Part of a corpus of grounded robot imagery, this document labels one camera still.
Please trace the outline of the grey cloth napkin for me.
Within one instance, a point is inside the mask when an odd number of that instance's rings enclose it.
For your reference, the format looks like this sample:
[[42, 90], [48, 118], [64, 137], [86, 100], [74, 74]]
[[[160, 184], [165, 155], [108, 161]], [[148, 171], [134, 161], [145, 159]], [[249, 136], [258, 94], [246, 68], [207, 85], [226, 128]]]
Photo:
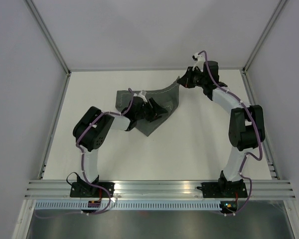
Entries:
[[[117, 91], [115, 108], [121, 113], [122, 110], [129, 106], [133, 99], [133, 94], [139, 91]], [[146, 98], [153, 98], [161, 107], [168, 111], [162, 118], [149, 122], [145, 119], [131, 122], [127, 117], [115, 116], [111, 129], [131, 131], [136, 128], [145, 136], [152, 134], [160, 125], [162, 125], [177, 109], [179, 105], [179, 84], [174, 81], [168, 87], [161, 90], [146, 91]]]

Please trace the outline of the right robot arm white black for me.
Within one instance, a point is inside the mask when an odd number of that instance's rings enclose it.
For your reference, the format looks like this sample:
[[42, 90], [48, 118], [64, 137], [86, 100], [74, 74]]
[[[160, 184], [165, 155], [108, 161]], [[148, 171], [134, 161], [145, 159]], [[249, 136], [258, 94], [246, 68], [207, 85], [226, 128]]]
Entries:
[[229, 116], [228, 137], [232, 145], [225, 168], [217, 182], [198, 186], [204, 198], [247, 198], [247, 189], [242, 171], [248, 156], [257, 148], [258, 161], [262, 160], [261, 143], [265, 139], [264, 115], [260, 105], [246, 105], [228, 86], [219, 80], [219, 67], [215, 61], [188, 67], [177, 83], [187, 89], [200, 87], [211, 101], [217, 103]]

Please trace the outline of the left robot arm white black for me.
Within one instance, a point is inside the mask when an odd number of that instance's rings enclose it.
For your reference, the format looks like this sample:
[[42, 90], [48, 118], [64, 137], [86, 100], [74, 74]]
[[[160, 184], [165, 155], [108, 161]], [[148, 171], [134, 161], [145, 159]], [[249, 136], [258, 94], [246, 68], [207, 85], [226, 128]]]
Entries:
[[139, 127], [145, 135], [161, 124], [168, 116], [166, 107], [160, 106], [153, 98], [133, 96], [127, 107], [120, 113], [103, 112], [97, 107], [90, 107], [73, 129], [76, 147], [82, 153], [81, 173], [76, 173], [76, 182], [71, 185], [71, 198], [101, 197], [104, 190], [112, 196], [114, 185], [100, 183], [98, 172], [99, 148], [105, 142], [110, 130], [131, 131]]

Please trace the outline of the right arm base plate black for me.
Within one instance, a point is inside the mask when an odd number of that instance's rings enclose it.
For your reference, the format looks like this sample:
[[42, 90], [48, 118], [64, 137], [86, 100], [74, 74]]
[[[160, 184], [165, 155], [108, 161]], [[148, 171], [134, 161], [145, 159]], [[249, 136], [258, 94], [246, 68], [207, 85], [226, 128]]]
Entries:
[[248, 192], [243, 181], [221, 185], [218, 182], [201, 183], [197, 189], [202, 191], [203, 198], [247, 198]]

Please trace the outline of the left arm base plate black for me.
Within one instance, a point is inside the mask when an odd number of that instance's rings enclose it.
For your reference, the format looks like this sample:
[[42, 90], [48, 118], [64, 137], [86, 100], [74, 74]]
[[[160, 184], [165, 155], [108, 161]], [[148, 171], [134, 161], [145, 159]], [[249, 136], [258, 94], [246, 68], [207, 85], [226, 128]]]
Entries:
[[113, 182], [99, 182], [99, 187], [93, 187], [86, 182], [73, 182], [70, 198], [108, 198], [114, 193]]

